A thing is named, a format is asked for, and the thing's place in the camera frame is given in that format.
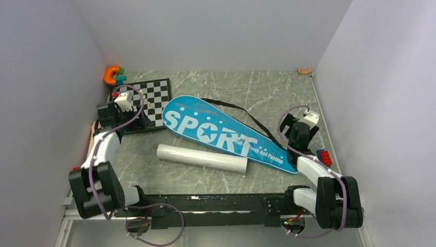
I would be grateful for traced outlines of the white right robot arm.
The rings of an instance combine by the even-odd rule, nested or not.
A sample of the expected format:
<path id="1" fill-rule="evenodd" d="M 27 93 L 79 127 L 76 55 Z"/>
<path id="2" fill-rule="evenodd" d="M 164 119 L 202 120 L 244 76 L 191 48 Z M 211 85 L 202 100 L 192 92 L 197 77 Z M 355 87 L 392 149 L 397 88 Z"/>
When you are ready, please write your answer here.
<path id="1" fill-rule="evenodd" d="M 284 209 L 290 214 L 307 210 L 322 229 L 360 228 L 364 209 L 358 182 L 330 169 L 309 149 L 318 131 L 317 121 L 309 120 L 309 116 L 298 119 L 285 113 L 278 124 L 278 132 L 287 139 L 287 161 L 316 186 L 316 190 L 303 185 L 289 186 L 283 200 Z"/>

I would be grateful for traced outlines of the white shuttlecock tube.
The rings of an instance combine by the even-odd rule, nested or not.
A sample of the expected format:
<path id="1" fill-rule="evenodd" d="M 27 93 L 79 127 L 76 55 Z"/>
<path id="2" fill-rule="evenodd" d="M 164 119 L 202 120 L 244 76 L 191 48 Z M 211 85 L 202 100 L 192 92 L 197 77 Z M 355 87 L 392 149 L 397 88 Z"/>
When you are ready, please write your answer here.
<path id="1" fill-rule="evenodd" d="M 246 173 L 248 166 L 248 159 L 246 157 L 200 151 L 165 144 L 159 144 L 156 155 L 162 160 L 241 173 Z"/>

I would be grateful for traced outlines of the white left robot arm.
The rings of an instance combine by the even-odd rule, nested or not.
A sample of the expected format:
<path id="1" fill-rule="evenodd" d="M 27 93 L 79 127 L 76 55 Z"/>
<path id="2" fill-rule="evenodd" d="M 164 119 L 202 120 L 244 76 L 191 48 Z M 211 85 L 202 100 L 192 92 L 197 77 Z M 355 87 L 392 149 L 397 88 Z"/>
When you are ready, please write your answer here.
<path id="1" fill-rule="evenodd" d="M 145 130 L 150 120 L 142 107 L 124 110 L 115 102 L 98 104 L 97 113 L 88 157 L 68 175 L 78 213 L 83 219 L 97 215 L 110 219 L 115 211 L 124 208 L 141 216 L 148 209 L 143 190 L 140 186 L 123 188 L 111 163 L 124 134 Z"/>

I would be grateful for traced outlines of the blue racket cover bag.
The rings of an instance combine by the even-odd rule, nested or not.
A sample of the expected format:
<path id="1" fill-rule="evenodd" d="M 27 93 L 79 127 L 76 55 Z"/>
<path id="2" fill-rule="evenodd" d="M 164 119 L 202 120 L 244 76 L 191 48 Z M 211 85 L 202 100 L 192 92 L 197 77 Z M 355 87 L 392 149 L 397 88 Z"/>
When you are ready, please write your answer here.
<path id="1" fill-rule="evenodd" d="M 162 112 L 165 127 L 185 139 L 228 154 L 246 157 L 290 174 L 298 171 L 287 160 L 287 151 L 256 119 L 258 131 L 219 110 L 234 104 L 183 95 L 170 100 Z"/>

